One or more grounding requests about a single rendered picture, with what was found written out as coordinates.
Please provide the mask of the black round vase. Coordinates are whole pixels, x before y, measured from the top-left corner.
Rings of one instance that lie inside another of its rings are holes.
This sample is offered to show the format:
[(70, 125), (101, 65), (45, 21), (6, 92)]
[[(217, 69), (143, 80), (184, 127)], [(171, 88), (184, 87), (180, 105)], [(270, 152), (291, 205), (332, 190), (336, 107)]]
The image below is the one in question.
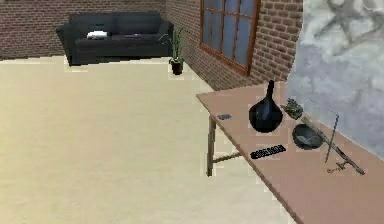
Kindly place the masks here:
[(265, 97), (249, 109), (249, 123), (260, 133), (273, 132), (283, 120), (283, 113), (273, 99), (274, 84), (270, 80)]

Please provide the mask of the green house plant black pot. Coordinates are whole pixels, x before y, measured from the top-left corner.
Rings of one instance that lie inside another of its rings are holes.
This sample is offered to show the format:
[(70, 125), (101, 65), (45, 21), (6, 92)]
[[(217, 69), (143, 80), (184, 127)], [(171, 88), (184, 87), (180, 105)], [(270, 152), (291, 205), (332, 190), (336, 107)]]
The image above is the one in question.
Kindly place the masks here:
[(171, 45), (172, 54), (168, 63), (171, 65), (174, 75), (181, 75), (183, 72), (183, 64), (185, 59), (181, 56), (181, 52), (186, 44), (181, 43), (181, 38), (186, 30), (181, 27), (177, 28), (172, 34), (163, 34), (158, 41), (160, 43), (169, 43)]

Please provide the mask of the black remote control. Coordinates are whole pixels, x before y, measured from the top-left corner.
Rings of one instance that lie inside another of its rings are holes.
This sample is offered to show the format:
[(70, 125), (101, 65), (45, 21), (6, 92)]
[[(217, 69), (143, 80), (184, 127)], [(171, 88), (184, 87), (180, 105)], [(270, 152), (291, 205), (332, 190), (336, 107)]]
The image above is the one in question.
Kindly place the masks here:
[(286, 150), (286, 148), (283, 145), (276, 145), (276, 146), (272, 146), (272, 147), (268, 147), (268, 148), (264, 148), (264, 149), (260, 149), (260, 150), (251, 152), (250, 157), (252, 159), (259, 159), (259, 158), (268, 157), (268, 156), (271, 156), (271, 155), (274, 155), (277, 153), (284, 152), (285, 150)]

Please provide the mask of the brown framed window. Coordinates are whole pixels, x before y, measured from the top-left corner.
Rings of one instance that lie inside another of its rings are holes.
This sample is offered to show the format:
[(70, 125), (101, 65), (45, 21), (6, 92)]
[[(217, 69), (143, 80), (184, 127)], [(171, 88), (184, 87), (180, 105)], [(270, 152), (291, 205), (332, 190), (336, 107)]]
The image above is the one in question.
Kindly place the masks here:
[(200, 47), (250, 73), (261, 0), (200, 0)]

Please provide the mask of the dark grey sofa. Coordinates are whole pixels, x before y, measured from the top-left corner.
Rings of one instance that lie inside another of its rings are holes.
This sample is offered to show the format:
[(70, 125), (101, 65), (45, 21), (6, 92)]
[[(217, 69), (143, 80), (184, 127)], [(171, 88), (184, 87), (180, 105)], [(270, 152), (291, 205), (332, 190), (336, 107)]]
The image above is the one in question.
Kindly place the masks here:
[[(112, 61), (170, 57), (169, 43), (160, 43), (163, 34), (172, 34), (174, 25), (157, 11), (86, 12), (71, 15), (56, 28), (68, 64), (80, 66)], [(106, 31), (106, 39), (91, 40), (91, 31)]]

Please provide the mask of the small green statue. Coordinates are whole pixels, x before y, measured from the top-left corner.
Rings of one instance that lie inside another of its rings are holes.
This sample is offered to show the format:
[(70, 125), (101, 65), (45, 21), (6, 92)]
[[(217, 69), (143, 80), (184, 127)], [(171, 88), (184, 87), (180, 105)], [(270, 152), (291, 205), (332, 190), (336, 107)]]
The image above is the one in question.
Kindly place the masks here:
[(282, 105), (281, 108), (294, 120), (302, 117), (303, 108), (292, 98), (288, 98), (287, 104)]

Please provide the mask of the dark grey bowl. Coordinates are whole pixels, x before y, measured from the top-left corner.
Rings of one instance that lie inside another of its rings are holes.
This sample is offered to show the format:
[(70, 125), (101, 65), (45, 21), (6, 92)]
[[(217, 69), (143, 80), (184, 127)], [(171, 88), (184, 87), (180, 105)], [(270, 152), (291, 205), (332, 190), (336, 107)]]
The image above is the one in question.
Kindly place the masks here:
[(295, 145), (304, 150), (317, 149), (324, 143), (323, 139), (305, 124), (295, 126), (292, 138)]

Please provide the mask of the brown wooden table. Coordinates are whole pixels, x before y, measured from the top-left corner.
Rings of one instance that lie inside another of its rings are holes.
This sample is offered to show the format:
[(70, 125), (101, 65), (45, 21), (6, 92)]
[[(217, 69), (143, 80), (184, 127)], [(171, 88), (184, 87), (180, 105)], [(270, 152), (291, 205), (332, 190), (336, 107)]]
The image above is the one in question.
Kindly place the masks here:
[[(278, 129), (260, 134), (249, 126), (249, 108), (264, 98), (267, 86), (259, 84), (199, 94), (197, 98), (210, 113), (207, 174), (213, 165), (228, 156), (214, 156), (215, 129), (219, 127), (298, 224), (384, 224), (384, 161), (337, 133), (335, 144), (364, 171), (353, 167), (327, 173), (342, 162), (327, 148), (301, 150), (292, 140), (297, 122), (285, 116)], [(231, 114), (220, 120), (217, 115)], [(283, 145), (286, 150), (252, 159), (250, 153)]]

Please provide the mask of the thin grey rod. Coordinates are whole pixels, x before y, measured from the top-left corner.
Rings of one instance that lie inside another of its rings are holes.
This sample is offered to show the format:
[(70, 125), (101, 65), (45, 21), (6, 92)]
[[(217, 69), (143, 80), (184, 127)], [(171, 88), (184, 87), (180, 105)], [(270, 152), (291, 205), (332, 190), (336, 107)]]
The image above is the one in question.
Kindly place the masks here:
[(337, 128), (337, 125), (338, 125), (338, 121), (339, 121), (339, 114), (336, 113), (335, 122), (334, 122), (334, 125), (333, 125), (332, 134), (331, 134), (331, 139), (327, 143), (329, 147), (328, 147), (328, 150), (327, 150), (327, 153), (326, 153), (325, 163), (328, 162), (330, 151), (331, 151), (331, 148), (333, 147), (332, 144), (333, 144), (336, 128)]

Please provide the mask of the long dark baseball bat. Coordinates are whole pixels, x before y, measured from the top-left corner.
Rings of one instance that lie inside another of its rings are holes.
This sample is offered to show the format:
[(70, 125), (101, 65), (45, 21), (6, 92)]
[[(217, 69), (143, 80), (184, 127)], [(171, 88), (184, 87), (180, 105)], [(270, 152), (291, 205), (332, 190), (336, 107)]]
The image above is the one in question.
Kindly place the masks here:
[[(328, 138), (319, 128), (317, 128), (307, 117), (302, 117), (301, 118), (301, 121), (307, 125), (309, 128), (311, 128), (313, 131), (315, 131), (322, 139), (323, 141), (327, 144), (331, 138)], [(355, 171), (360, 174), (360, 175), (364, 175), (365, 174), (365, 171), (360, 167), (358, 166), (347, 154), (345, 154), (335, 143), (334, 143), (334, 140), (333, 140), (333, 144), (332, 144), (332, 148), (331, 150), (334, 150), (342, 159), (343, 161), (342, 162), (339, 162), (339, 163), (343, 163), (343, 162), (347, 162), (347, 164), (349, 164), (351, 167), (353, 167), (355, 169)]]

